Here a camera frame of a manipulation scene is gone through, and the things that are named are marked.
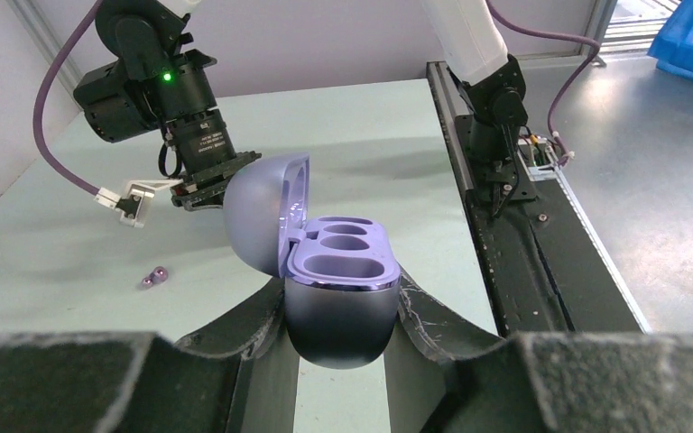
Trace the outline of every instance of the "purple cable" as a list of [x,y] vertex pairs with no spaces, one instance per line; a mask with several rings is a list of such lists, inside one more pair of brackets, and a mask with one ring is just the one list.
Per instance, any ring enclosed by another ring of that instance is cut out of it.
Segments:
[[65,42],[65,45],[62,46],[60,52],[57,53],[57,57],[51,63],[51,66],[49,66],[49,70],[46,72],[46,76],[43,78],[41,87],[38,89],[38,96],[36,97],[35,106],[33,107],[33,138],[35,139],[36,147],[38,147],[38,152],[41,153],[43,159],[46,160],[46,162],[48,162],[55,171],[62,175],[62,177],[69,180],[77,187],[85,190],[92,196],[95,196],[99,192],[99,188],[86,182],[82,178],[73,174],[70,170],[66,169],[65,166],[57,161],[57,158],[54,158],[54,155],[52,155],[49,151],[49,146],[46,144],[46,137],[43,135],[43,109],[46,107],[46,99],[49,96],[51,83],[57,77],[57,74],[60,72],[60,68],[62,67],[62,63],[64,63],[68,58],[70,52],[73,50],[73,47],[76,46],[76,43],[79,42],[81,36],[83,36],[89,26],[91,26],[91,24],[94,22],[94,18],[97,15],[97,10],[102,4],[102,1],[103,0],[97,0],[94,5],[91,6],[91,10],[88,11],[88,14],[81,21],[78,28],[73,31],[68,38],[68,41]]
[[490,14],[495,18],[495,20],[497,20],[498,23],[503,24],[504,27],[506,27],[507,29],[513,30],[517,33],[526,34],[528,36],[534,36],[536,38],[582,43],[584,45],[588,45],[589,47],[591,47],[591,51],[588,53],[588,57],[585,60],[583,60],[583,63],[581,63],[580,66],[578,66],[577,69],[575,69],[575,72],[573,72],[572,75],[569,76],[567,82],[565,82],[564,86],[562,86],[562,88],[559,90],[557,97],[554,98],[554,102],[551,103],[551,108],[549,108],[549,133],[554,139],[554,142],[556,142],[557,146],[559,146],[559,148],[562,150],[562,157],[559,160],[559,166],[564,166],[569,161],[569,152],[567,150],[567,146],[565,146],[564,142],[562,142],[561,137],[559,137],[559,133],[554,128],[554,112],[557,110],[557,106],[559,106],[559,102],[561,102],[561,99],[564,97],[564,94],[567,93],[569,88],[572,86],[572,83],[574,83],[578,76],[583,72],[583,70],[585,70],[588,67],[588,65],[590,65],[591,62],[594,61],[596,56],[601,51],[602,45],[599,42],[591,38],[587,38],[585,36],[577,36],[565,33],[539,32],[536,30],[525,29],[524,27],[520,27],[519,25],[509,22],[503,15],[501,15],[493,7],[492,0],[485,0],[485,3],[487,4],[487,8],[490,10]]

